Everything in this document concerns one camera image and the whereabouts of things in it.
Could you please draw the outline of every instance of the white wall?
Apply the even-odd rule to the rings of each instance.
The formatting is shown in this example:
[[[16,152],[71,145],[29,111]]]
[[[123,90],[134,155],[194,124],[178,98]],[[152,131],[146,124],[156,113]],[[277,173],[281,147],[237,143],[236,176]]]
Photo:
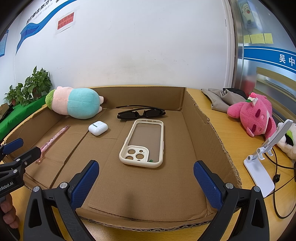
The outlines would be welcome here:
[[[5,93],[9,92],[9,86],[15,87],[15,50],[16,39],[18,38],[18,25],[21,19],[21,14],[14,20],[9,27],[5,54],[0,57],[0,105],[7,102],[3,98],[6,97]]]
[[[65,1],[50,1],[31,22],[39,23]],[[34,0],[23,11],[18,33],[42,4]],[[73,9],[75,25],[56,35],[56,20]],[[223,88],[231,85],[234,59],[226,22],[232,22],[227,0],[77,0],[24,40],[15,55],[16,82],[37,65],[50,72],[54,87]]]

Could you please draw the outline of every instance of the green plush hair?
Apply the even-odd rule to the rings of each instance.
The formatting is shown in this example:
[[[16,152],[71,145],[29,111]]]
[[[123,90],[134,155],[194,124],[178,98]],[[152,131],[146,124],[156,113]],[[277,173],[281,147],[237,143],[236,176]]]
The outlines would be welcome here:
[[[295,141],[295,140],[293,140],[292,131],[288,130],[287,136],[290,137],[292,139],[292,141]]]
[[[47,107],[51,110],[52,110],[52,100],[54,98],[54,91],[55,89],[50,91],[45,97],[45,103],[47,104]]]

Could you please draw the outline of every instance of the wall sign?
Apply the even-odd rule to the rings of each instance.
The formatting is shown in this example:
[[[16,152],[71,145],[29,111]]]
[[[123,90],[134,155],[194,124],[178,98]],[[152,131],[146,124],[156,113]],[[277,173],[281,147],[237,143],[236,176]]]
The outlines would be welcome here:
[[[61,27],[64,27],[67,24],[73,22],[73,19],[74,19],[74,13],[71,13],[68,16],[62,18],[60,21],[58,21],[57,29],[60,29]]]
[[[36,33],[38,33],[41,29],[43,29],[43,27],[48,23],[48,21],[58,12],[60,11],[63,7],[67,6],[68,4],[77,1],[77,0],[68,0],[64,3],[62,3],[61,5],[57,6],[54,10],[52,10],[50,12],[50,14],[48,14],[40,23],[28,23],[23,30],[21,31],[21,38],[20,41],[17,45],[17,51],[19,50],[20,46],[22,45],[22,43],[24,42],[24,40],[28,37],[31,37],[33,35],[35,35]]]
[[[2,57],[5,54],[7,35],[8,35],[8,30],[4,34],[3,38],[0,40],[0,57]]]
[[[52,1],[52,0],[44,0],[44,4],[42,4],[41,6],[40,6],[40,8],[38,8],[36,11],[35,11],[35,13],[33,13],[32,15],[31,15],[31,17],[27,20],[27,24],[29,23],[29,22],[31,22],[31,20],[35,17],[35,19],[37,18],[37,17],[39,17],[39,15],[43,12],[43,11],[45,11],[46,9],[48,9],[51,5],[52,5],[52,3],[50,3],[49,4],[49,1]]]
[[[271,64],[296,74],[296,53],[279,48],[245,46],[244,59]]]
[[[56,20],[56,33],[58,34],[76,23],[77,8]]]

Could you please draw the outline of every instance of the cardboard box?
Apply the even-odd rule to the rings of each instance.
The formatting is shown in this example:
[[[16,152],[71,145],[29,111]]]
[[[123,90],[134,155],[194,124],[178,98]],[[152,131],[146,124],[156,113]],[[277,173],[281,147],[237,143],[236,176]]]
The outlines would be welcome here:
[[[24,146],[12,160],[33,146],[41,147],[66,125],[70,128],[47,150],[42,164],[26,168],[30,189],[55,188],[69,182],[89,160],[98,161],[99,177],[80,217],[91,222],[137,231],[165,231],[208,223],[216,214],[193,175],[193,164],[203,160],[224,182],[241,187],[239,174],[207,116],[181,87],[93,88],[107,101],[103,111],[87,120],[59,115],[43,108],[19,125],[6,139],[23,138]],[[164,158],[155,169],[125,165],[119,152],[133,124],[117,119],[120,105],[148,105],[166,110]],[[97,120],[109,129],[100,136],[88,132]]]
[[[7,103],[4,103],[0,106],[0,120],[5,115],[6,111],[9,109],[9,105]]]

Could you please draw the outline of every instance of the sunglasses lens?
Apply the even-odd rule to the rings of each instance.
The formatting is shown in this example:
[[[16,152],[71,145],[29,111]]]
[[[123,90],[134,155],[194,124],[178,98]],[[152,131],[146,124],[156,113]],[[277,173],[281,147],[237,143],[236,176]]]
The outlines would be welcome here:
[[[136,113],[126,112],[126,113],[120,114],[120,117],[125,118],[125,119],[134,119],[134,118],[136,118]]]
[[[146,117],[155,117],[155,116],[159,116],[161,114],[162,114],[161,110],[146,110],[145,111]]]

